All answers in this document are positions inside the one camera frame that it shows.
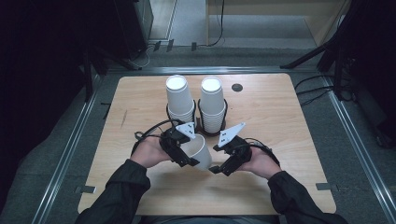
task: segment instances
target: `black jacket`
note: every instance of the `black jacket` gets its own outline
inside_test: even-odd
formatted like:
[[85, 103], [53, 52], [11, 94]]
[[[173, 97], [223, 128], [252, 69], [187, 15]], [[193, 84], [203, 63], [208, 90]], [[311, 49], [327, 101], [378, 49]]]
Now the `black jacket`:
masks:
[[[150, 188], [147, 169], [127, 160], [108, 180], [105, 191], [84, 210], [76, 223], [128, 223], [134, 218], [142, 195]], [[292, 176], [282, 171], [272, 176], [268, 185], [275, 210], [289, 224], [344, 224], [336, 214], [326, 214], [315, 205], [308, 191]]]

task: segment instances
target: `stack of paper cups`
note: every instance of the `stack of paper cups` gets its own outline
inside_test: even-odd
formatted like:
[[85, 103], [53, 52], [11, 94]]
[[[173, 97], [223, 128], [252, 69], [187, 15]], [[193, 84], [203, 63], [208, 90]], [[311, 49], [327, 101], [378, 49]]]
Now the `stack of paper cups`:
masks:
[[221, 80], [218, 77], [206, 77], [201, 84], [201, 121], [207, 133], [217, 133], [224, 120], [226, 104], [224, 102]]
[[195, 102], [192, 100], [186, 78], [174, 75], [166, 79], [166, 94], [170, 119], [195, 122]]

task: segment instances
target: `paper cup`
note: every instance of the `paper cup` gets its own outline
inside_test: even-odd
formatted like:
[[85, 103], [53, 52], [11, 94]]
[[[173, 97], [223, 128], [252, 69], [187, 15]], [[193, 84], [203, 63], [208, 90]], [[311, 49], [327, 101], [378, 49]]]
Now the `paper cup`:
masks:
[[221, 129], [222, 122], [224, 121], [226, 104], [223, 103], [223, 109], [216, 115], [206, 114], [201, 111], [201, 125], [207, 133], [217, 133]]
[[166, 79], [166, 95], [168, 108], [175, 114], [186, 114], [193, 107], [189, 85], [183, 76], [174, 75]]
[[198, 170], [205, 171], [212, 165], [212, 156], [202, 135], [196, 134], [194, 139], [191, 139], [188, 143], [181, 144], [180, 147], [189, 158], [199, 161], [194, 166]]
[[224, 96], [221, 80], [218, 77], [206, 77], [201, 83], [201, 110], [206, 114], [215, 115], [224, 107]]
[[192, 103], [192, 107], [189, 112], [187, 112], [185, 114], [176, 114], [176, 113], [172, 112], [168, 106], [168, 114], [169, 114], [170, 119], [180, 119], [181, 121], [184, 121], [186, 123], [194, 122], [195, 126], [196, 126], [196, 117], [195, 117], [195, 113], [194, 113], [195, 112], [194, 108], [195, 108], [195, 104]]

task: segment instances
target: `tabletop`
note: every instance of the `tabletop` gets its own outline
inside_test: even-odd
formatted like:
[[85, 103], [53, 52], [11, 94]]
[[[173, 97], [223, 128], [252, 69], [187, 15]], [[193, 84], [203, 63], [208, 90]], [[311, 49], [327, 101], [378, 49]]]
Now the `tabletop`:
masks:
[[[185, 76], [195, 102], [202, 80], [208, 76]], [[219, 75], [228, 102], [226, 129], [241, 122], [238, 134], [255, 138], [270, 147], [281, 168], [302, 183], [323, 212], [334, 213], [329, 190], [318, 190], [327, 183], [318, 153], [305, 122], [303, 111], [287, 74]], [[96, 150], [86, 186], [95, 193], [83, 193], [81, 212], [90, 207], [105, 188], [110, 176], [129, 158], [136, 141], [135, 132], [145, 132], [166, 120], [168, 76], [123, 77], [116, 89], [106, 124]], [[234, 91], [240, 84], [241, 91]], [[218, 136], [206, 137], [213, 165], [221, 165], [229, 155], [216, 152]], [[151, 188], [143, 195], [137, 215], [271, 215], [276, 214], [267, 180], [248, 172], [230, 176], [214, 175], [193, 167], [180, 168], [165, 161], [148, 169]]]

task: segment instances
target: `person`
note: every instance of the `person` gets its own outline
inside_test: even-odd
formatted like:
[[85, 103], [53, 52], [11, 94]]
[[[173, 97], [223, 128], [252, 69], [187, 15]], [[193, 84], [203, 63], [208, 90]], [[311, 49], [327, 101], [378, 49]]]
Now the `person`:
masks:
[[[147, 169], [170, 157], [162, 150], [158, 137], [141, 141], [131, 158], [110, 177], [106, 189], [90, 208], [85, 209], [76, 223], [128, 223], [131, 224], [142, 195], [149, 190]], [[345, 224], [337, 214], [323, 213], [314, 203], [306, 188], [295, 180], [263, 151], [252, 147], [252, 157], [236, 172], [251, 172], [268, 180], [273, 207], [283, 214], [289, 224]], [[174, 223], [238, 223], [223, 217], [188, 217], [170, 220]]]

